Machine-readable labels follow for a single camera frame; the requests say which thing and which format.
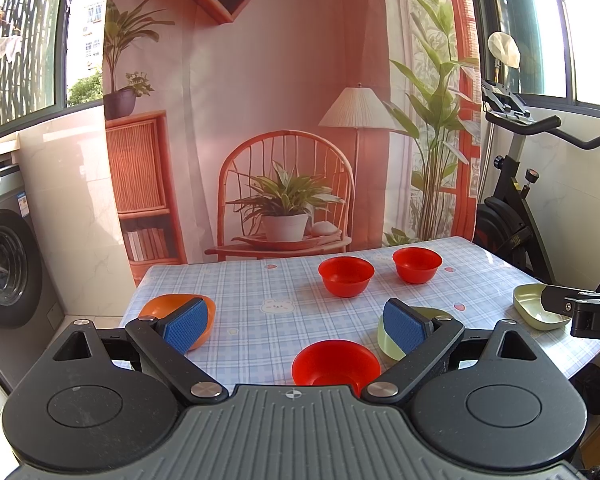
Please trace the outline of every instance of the washing machine door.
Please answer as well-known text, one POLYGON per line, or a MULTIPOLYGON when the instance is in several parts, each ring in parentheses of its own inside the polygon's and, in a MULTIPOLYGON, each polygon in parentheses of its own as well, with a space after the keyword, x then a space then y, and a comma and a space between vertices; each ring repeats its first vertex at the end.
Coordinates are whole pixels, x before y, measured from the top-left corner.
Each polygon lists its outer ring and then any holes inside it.
POLYGON ((42 261, 27 222, 0 209, 0 328, 17 328, 34 315, 42 293, 42 261))

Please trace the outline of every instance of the table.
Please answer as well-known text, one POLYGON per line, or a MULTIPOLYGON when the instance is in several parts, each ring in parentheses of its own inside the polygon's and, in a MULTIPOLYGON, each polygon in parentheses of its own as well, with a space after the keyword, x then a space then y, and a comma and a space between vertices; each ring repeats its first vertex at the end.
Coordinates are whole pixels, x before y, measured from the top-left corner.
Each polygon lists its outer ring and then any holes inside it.
POLYGON ((573 338, 570 324, 551 332, 526 325, 512 304, 513 289, 535 280, 464 238, 416 244, 435 250, 443 263, 430 282, 407 285, 396 274, 386 247, 350 253, 376 268, 366 290, 343 299, 328 293, 318 275, 330 255, 154 266, 134 293, 122 326, 162 294, 204 294, 216 302, 209 340, 187 357, 231 392, 238 383, 293 384, 291 363, 305 346, 348 339, 369 348, 385 370, 395 362, 376 340, 378 317, 389 298, 451 313, 468 328, 491 329, 515 319, 571 377, 600 352, 600 340, 573 338))

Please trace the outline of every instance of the chair backrest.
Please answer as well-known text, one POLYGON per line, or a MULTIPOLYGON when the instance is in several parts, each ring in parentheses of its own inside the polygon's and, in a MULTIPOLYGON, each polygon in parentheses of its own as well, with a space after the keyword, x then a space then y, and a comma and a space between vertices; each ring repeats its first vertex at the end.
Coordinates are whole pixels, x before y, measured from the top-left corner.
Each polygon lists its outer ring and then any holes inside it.
POLYGON ((248 211, 227 202, 254 194, 249 187, 250 176, 274 178, 273 162, 280 163, 288 173, 319 175, 331 192, 344 200, 329 204, 328 210, 318 211, 315 221, 328 220, 347 234, 349 203, 353 191, 353 172, 347 157, 327 139, 309 132, 279 130, 261 134, 243 142, 233 150, 220 170, 218 185, 218 245, 226 241, 225 232, 232 236, 249 236, 260 232, 260 219, 245 221, 248 211))

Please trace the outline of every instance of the exercise bike handlebar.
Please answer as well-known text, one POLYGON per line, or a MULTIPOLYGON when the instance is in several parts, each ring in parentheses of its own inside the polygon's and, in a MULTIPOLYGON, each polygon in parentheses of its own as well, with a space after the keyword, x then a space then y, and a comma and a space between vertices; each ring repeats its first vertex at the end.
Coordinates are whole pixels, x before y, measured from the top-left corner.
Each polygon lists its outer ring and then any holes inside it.
POLYGON ((519 121, 512 121, 506 117, 505 114, 499 112, 487 112, 486 119, 496 126, 500 126, 510 132, 519 134, 522 136, 530 136, 547 132, 552 134, 559 139, 566 140, 568 143, 573 144, 581 150, 594 150, 600 147, 600 136, 595 137, 591 140, 580 140, 570 134, 565 133, 558 129, 558 126, 562 124, 560 117, 553 115, 540 121, 529 121, 528 124, 519 121))

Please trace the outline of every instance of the white flower pot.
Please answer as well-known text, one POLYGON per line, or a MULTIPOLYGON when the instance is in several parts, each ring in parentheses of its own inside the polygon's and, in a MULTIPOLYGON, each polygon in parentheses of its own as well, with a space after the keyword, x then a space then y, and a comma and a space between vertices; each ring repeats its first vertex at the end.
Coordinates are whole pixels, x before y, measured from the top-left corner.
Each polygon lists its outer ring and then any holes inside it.
POLYGON ((299 242, 304 236, 307 213, 293 216, 263 216, 264 233, 269 242, 299 242))

